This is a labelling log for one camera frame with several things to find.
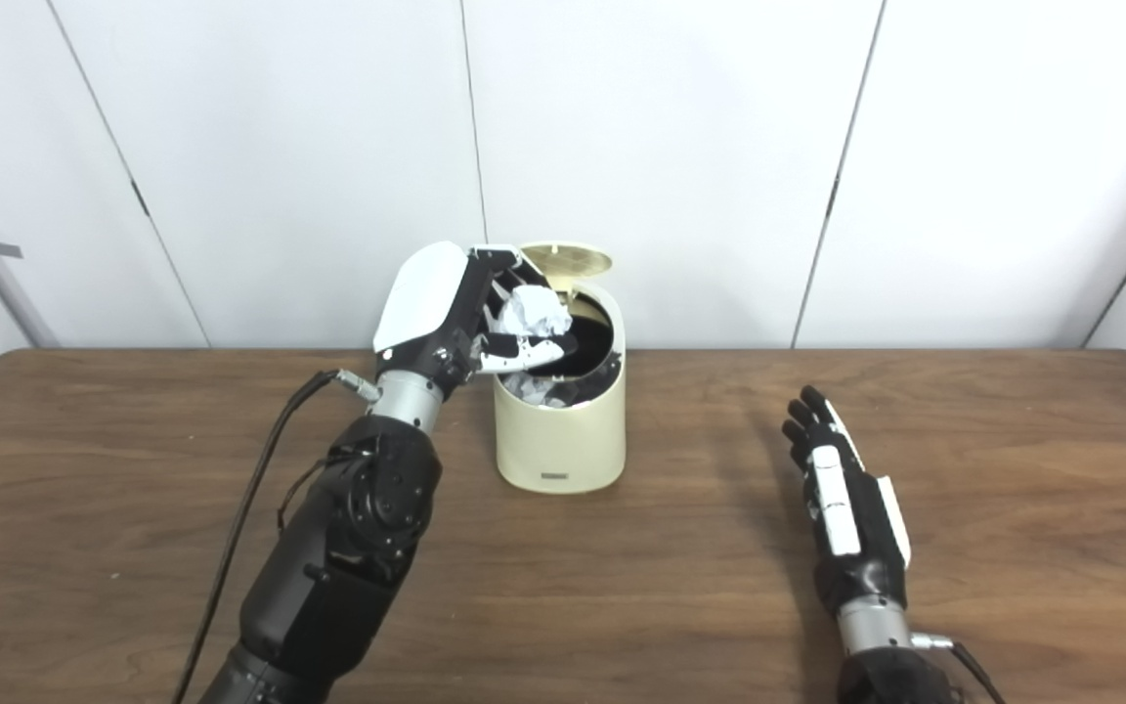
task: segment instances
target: cream trash can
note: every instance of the cream trash can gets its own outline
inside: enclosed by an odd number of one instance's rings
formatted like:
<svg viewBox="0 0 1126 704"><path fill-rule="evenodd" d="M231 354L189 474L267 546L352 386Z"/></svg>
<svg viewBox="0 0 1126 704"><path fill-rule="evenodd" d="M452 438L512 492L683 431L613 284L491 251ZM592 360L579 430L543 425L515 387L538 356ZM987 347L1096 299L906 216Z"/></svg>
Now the cream trash can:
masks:
<svg viewBox="0 0 1126 704"><path fill-rule="evenodd" d="M566 303L578 349L530 373L494 380L498 471L528 491L602 489L625 469L625 321L610 294L580 279L607 271L611 258L563 241L520 250Z"/></svg>

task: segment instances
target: robotic hand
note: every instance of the robotic hand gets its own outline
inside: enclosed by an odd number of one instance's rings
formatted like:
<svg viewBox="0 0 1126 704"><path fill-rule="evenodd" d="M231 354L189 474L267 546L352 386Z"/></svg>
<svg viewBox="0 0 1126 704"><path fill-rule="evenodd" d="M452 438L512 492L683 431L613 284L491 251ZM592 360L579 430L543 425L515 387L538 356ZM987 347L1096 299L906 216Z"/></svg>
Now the robotic hand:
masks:
<svg viewBox="0 0 1126 704"><path fill-rule="evenodd" d="M964 647L912 633L906 623L911 541L890 478L863 466L846 424L816 389L802 389L783 431L805 476L804 498L819 562L814 589L837 618L846 660L840 704L955 704L945 674L917 650L948 649L997 704L1001 696Z"/></svg>
<svg viewBox="0 0 1126 704"><path fill-rule="evenodd" d="M545 285L545 276L518 249L464 252L447 241L421 249L399 269L376 329L375 384L345 371L319 374L286 407L257 476L287 413L330 378L370 402L313 467L322 471L242 603L241 638L204 704L319 704L363 660L432 515L441 464L428 434L443 402L474 374L527 369L575 349L566 335L492 332L519 285Z"/></svg>

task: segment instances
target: black robotic arm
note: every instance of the black robotic arm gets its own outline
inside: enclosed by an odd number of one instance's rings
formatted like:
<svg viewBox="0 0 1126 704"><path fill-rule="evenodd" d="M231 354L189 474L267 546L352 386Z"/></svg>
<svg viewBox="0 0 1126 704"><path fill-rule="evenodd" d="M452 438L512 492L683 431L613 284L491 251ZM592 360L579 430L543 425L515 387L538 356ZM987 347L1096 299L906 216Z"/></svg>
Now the black robotic arm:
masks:
<svg viewBox="0 0 1126 704"><path fill-rule="evenodd" d="M531 368L575 348L568 335L492 330L510 291L544 284L513 248L426 247L403 264L385 304L374 340L375 383L343 371L318 374L300 390L256 467L231 546L278 429L301 400L339 380L369 401L367 415L318 464L321 472L242 601L241 638L203 704L319 704L337 678L358 667L432 516L441 463L428 434L443 402L474 374ZM225 569L226 560L175 703L184 699Z"/></svg>

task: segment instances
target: trash can lid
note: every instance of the trash can lid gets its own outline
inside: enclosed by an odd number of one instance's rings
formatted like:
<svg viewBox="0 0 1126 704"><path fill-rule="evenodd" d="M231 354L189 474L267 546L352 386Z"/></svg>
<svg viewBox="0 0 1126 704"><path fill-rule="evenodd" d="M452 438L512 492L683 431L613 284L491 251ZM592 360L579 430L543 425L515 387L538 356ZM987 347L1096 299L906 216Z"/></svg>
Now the trash can lid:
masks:
<svg viewBox="0 0 1126 704"><path fill-rule="evenodd" d="M519 250L542 269L551 288L561 293L571 293L572 279L595 277L611 267L611 256L578 241L533 241Z"/></svg>

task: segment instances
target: wood grain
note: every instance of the wood grain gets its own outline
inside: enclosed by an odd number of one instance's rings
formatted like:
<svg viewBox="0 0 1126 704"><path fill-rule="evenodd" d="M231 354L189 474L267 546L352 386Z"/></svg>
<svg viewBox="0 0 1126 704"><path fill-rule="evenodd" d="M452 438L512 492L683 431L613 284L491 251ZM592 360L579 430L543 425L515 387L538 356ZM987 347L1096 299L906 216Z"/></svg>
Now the wood grain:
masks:
<svg viewBox="0 0 1126 704"><path fill-rule="evenodd" d="M314 371L369 362L1 357L0 703L167 701L271 420ZM572 498L506 485L491 392L462 389L435 433L434 526L332 701L831 701L839 639L778 434L806 382L897 482L917 627L965 641L1012 703L1126 701L1120 351L637 351L625 476ZM197 687L235 638L278 496L359 410L333 389L295 416Z"/></svg>

